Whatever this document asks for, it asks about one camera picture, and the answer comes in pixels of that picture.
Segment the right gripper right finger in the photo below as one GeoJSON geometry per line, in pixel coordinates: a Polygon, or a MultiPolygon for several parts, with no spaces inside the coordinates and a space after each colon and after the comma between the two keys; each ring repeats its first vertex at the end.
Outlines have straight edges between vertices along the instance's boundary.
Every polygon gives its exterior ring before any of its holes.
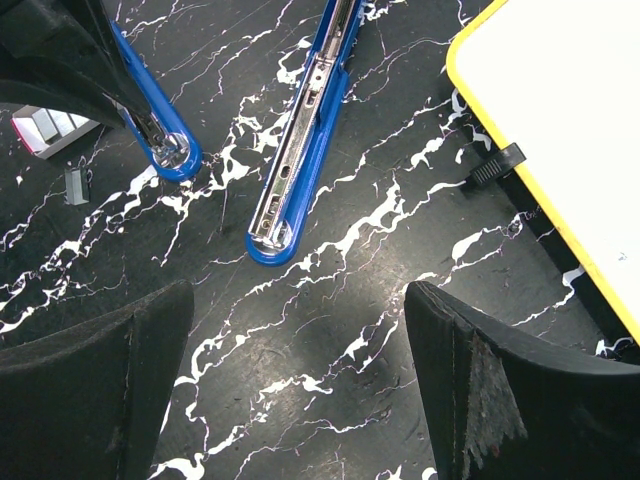
{"type": "Polygon", "coordinates": [[[442,479],[635,479],[639,369],[559,346],[426,281],[404,313],[442,479]]]}

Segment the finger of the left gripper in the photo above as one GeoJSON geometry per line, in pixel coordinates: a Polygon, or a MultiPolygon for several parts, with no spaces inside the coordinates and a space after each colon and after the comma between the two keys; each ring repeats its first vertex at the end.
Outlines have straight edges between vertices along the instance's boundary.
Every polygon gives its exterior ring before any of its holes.
{"type": "Polygon", "coordinates": [[[101,1],[3,1],[1,50],[41,77],[91,85],[139,115],[149,104],[128,73],[101,1]]]}
{"type": "Polygon", "coordinates": [[[1,50],[1,102],[30,105],[77,114],[111,128],[123,128],[112,101],[91,85],[62,76],[62,81],[41,77],[1,50]]]}

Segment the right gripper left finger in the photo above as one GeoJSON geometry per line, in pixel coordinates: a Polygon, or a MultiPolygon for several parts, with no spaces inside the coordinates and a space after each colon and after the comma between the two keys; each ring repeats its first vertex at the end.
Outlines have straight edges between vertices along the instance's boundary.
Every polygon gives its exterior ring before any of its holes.
{"type": "Polygon", "coordinates": [[[180,280],[2,350],[2,478],[146,478],[193,317],[180,280]]]}

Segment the staple tray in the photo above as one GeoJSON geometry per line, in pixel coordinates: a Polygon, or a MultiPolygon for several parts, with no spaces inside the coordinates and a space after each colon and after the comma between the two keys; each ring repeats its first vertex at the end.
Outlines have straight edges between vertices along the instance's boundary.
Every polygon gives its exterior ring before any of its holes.
{"type": "Polygon", "coordinates": [[[11,125],[26,150],[49,159],[100,124],[81,115],[26,105],[12,114],[11,125]]]}

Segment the staple strip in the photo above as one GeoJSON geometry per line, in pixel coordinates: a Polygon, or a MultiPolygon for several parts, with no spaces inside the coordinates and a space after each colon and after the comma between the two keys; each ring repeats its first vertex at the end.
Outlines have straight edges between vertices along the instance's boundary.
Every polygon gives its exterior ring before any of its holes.
{"type": "Polygon", "coordinates": [[[64,179],[65,201],[68,205],[78,206],[90,202],[89,176],[86,168],[67,169],[64,179]]]}

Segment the small whiteboard orange frame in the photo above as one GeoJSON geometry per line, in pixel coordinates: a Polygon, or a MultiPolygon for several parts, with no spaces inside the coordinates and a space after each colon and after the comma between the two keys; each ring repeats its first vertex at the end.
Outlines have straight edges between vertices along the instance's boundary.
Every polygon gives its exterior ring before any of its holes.
{"type": "Polygon", "coordinates": [[[495,1],[446,70],[632,336],[639,333],[639,5],[495,1]]]}

